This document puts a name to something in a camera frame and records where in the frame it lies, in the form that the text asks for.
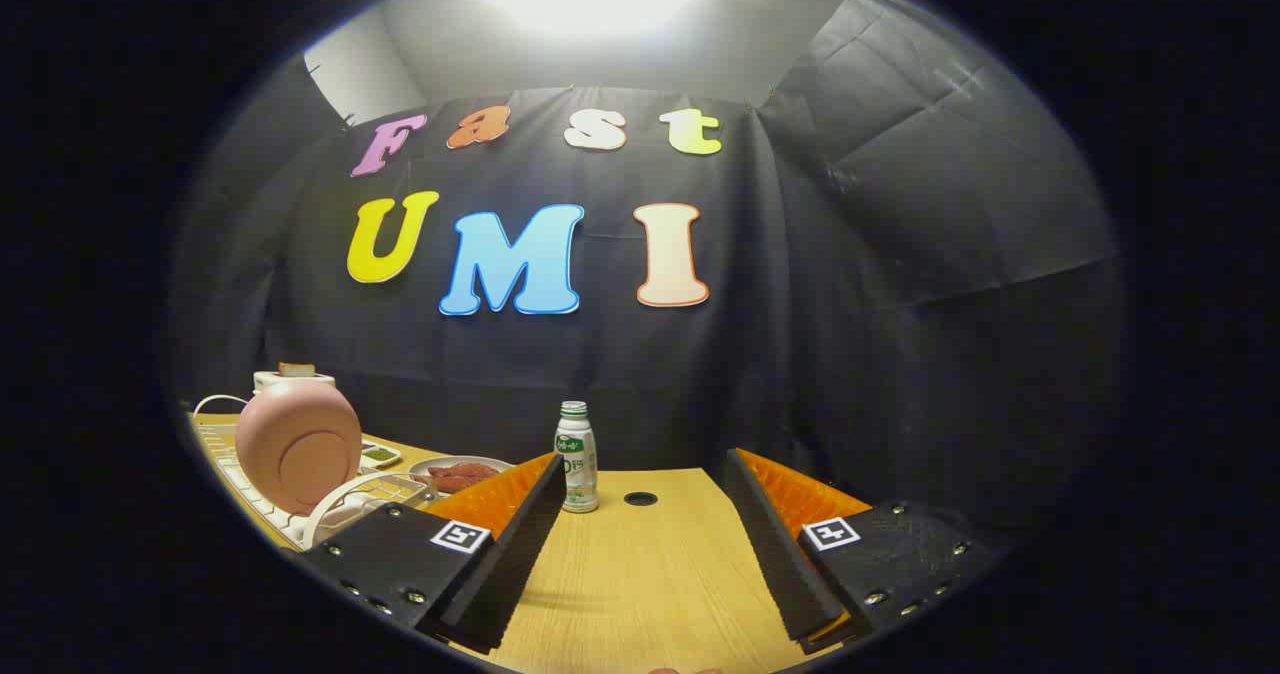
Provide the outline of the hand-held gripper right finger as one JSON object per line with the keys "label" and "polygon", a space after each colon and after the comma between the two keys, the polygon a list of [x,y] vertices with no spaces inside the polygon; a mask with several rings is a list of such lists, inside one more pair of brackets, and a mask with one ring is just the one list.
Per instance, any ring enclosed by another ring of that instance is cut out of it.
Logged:
{"label": "hand-held gripper right finger", "polygon": [[1007,538],[933,506],[901,498],[867,504],[745,449],[727,451],[722,490],[799,643],[886,636],[978,582],[1009,553]]}

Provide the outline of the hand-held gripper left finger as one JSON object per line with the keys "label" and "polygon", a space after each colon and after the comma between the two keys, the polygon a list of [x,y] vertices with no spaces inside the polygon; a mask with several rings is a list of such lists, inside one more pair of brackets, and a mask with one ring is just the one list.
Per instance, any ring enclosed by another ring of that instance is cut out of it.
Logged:
{"label": "hand-held gripper left finger", "polygon": [[489,654],[566,496],[548,451],[430,506],[387,503],[306,547],[301,567],[384,620]]}

